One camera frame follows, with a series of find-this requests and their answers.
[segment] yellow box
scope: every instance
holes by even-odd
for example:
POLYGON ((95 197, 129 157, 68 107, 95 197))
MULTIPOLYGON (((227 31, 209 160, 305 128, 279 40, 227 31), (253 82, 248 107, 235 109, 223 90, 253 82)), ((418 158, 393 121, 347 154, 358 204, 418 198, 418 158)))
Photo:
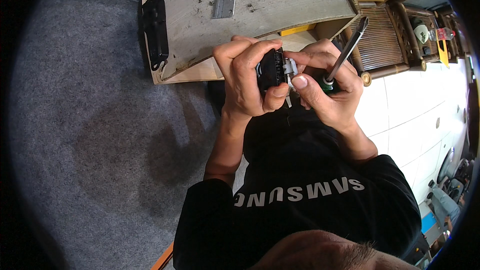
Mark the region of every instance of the yellow box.
POLYGON ((279 32, 279 35, 283 37, 283 36, 291 35, 292 33, 300 33, 304 31, 313 30, 315 28, 315 25, 317 24, 313 23, 313 24, 302 25, 295 28, 290 28, 287 30, 282 30, 281 32, 279 32))

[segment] black t-shirt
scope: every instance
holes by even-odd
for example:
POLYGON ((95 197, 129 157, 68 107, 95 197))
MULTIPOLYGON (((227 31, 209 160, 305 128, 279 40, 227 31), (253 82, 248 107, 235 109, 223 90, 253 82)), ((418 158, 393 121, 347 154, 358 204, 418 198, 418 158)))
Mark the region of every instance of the black t-shirt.
POLYGON ((404 257, 421 231, 416 200, 388 155, 354 167, 327 134, 309 130, 250 163, 244 185, 219 179, 189 188, 173 247, 174 267, 245 269, 284 237, 320 229, 404 257))

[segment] black hair clipper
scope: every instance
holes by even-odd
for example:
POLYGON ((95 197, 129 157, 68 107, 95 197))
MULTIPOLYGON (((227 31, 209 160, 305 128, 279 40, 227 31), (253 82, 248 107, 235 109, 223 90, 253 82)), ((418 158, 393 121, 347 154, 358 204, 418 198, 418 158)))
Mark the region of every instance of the black hair clipper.
MULTIPOLYGON (((258 89, 262 94, 265 94, 269 87, 276 87, 280 83, 285 82, 291 88, 291 78, 298 74, 297 64, 291 58, 283 57, 283 49, 268 51, 260 63, 255 68, 257 72, 258 89)), ((290 95, 285 99, 288 107, 291 107, 290 95)))

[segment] man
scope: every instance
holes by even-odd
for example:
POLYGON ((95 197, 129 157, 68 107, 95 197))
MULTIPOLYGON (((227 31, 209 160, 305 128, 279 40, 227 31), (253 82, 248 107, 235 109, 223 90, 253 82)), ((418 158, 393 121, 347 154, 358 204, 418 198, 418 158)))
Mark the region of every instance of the man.
POLYGON ((430 180, 428 186, 431 188, 431 192, 427 195, 427 199, 431 199, 434 210, 433 213, 438 220, 441 221, 441 219, 443 219, 443 223, 441 223, 443 224, 443 229, 448 229, 450 232, 452 232, 453 227, 455 227, 457 221, 459 220, 460 210, 461 207, 465 205, 465 201, 462 194, 458 200, 459 204, 457 204, 443 190, 443 186, 447 179, 448 177, 444 177, 444 179, 438 185, 435 185, 435 182, 430 180))
POLYGON ((280 39, 241 36, 214 48, 225 104, 203 181, 190 187, 173 248, 177 269, 410 269, 400 259, 421 229, 404 175, 355 121, 362 80, 348 62, 328 97, 307 73, 332 69, 329 41, 285 51, 301 74, 264 97, 255 66, 280 39), (249 166, 232 196, 242 153, 249 166))

